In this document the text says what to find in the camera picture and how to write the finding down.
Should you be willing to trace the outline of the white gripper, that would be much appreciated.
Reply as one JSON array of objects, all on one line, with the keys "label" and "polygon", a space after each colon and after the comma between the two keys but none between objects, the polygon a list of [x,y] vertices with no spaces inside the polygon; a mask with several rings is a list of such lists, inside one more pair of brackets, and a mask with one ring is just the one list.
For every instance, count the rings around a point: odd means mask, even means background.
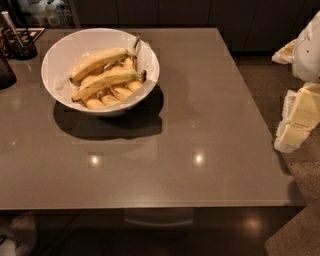
[{"label": "white gripper", "polygon": [[276,131],[274,148],[292,153],[320,123],[320,11],[301,31],[297,40],[276,51],[271,60],[278,64],[292,64],[293,75],[309,82],[297,92],[287,92],[282,120]]}]

